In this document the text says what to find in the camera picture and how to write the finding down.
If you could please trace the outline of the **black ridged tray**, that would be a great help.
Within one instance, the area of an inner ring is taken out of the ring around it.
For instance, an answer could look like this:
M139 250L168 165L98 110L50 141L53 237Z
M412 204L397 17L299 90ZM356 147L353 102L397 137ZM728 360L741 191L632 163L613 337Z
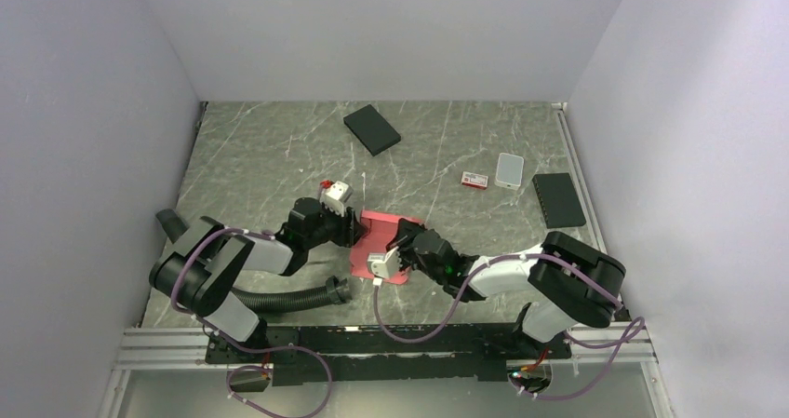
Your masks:
M586 217L569 173L538 173L532 177L548 229L581 227Z

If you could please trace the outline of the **red paper box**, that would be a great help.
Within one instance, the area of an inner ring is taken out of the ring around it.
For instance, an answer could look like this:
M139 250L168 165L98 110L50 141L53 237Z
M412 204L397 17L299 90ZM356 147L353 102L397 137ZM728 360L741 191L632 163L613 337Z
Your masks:
M372 210L363 210L361 217L364 220L364 224L368 227L368 232L355 246L351 247L351 275L372 279L376 277L368 271L367 257L371 252L387 251L385 247L395 236L398 220L408 219L419 224L423 224L423 220ZM408 281L408 276L409 271L399 273L391 279L382 280L390 284L402 285Z

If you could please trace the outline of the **clear plastic case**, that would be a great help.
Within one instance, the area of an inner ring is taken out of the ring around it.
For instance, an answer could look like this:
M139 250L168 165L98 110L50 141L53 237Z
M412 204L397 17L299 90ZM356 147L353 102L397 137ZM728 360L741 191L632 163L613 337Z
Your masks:
M525 159L520 155L499 153L494 183L511 190L518 189L523 181Z

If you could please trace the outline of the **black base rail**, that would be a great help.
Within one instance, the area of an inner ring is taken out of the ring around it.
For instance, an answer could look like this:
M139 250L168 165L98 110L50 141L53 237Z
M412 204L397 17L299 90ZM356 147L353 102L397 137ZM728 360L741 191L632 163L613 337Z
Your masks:
M277 350L269 357L242 353L221 337L212 336L205 362L215 366L268 362L275 386L294 386L326 378L320 363L297 351L297 346L322 356L336 382L447 378L499 382L506 379L508 371L538 357L544 361L571 357L563 337L531 344L509 323L450 324L420 344L399 343L372 325L271 326L267 338Z

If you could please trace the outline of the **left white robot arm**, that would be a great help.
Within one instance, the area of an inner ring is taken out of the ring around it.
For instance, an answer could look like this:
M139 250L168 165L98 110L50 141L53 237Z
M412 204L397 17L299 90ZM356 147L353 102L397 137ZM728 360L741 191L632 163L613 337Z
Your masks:
M207 216L189 225L173 209L157 212L156 219L171 244L151 269L151 287L175 310L230 337L231 350L245 362L260 359L269 345L264 303L289 300L300 309L344 303L346 283L332 279L321 289L269 295L236 289L241 272L292 276L311 249L328 242L351 248L367 231L353 208L334 212L311 197L297 199L275 233L232 228Z

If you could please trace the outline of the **black flat box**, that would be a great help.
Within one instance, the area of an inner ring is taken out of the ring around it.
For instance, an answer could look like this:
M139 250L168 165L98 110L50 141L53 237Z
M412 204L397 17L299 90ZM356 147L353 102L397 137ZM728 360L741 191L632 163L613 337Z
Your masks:
M383 153L402 140L400 133L371 104L346 115L343 124L372 156Z

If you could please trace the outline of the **small red white box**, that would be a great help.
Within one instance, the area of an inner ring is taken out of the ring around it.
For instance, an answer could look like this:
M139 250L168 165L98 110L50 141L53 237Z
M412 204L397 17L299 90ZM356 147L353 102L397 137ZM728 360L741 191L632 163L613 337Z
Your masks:
M461 185L486 190L488 188L488 176L464 171L461 176Z

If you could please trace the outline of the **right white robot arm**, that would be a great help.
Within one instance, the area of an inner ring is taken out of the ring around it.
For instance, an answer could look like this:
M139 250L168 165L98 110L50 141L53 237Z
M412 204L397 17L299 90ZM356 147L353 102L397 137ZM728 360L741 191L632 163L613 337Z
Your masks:
M406 219L383 253L371 253L368 270L378 279L415 269L449 294L452 316L460 303L505 292L537 292L515 321L513 345L536 357L560 332L577 324L604 329L622 308L626 269L618 260L562 232L540 245L498 256L464 254L436 230Z

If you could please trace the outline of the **aluminium frame rail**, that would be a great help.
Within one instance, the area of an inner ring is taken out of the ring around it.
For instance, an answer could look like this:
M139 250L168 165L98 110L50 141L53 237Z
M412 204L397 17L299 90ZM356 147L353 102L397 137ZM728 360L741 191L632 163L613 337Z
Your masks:
M474 378L498 382L506 372L535 365L536 374L557 374L568 369L573 380L595 377L596 368L608 361L606 342L624 331L617 322L608 330L578 327L573 344L557 338L545 359L516 352L510 344L506 324L451 325L432 341L401 344L372 326L286 327L274 326L269 339L274 344L304 344L328 363L335 384L350 381L395 381L411 379ZM220 371L243 365L265 367L274 375L274 385L294 386L322 382L326 375L309 356L291 349L266 357L236 354L228 344L197 328L132 328L124 333L99 415L120 414L127 385L133 373L142 371Z

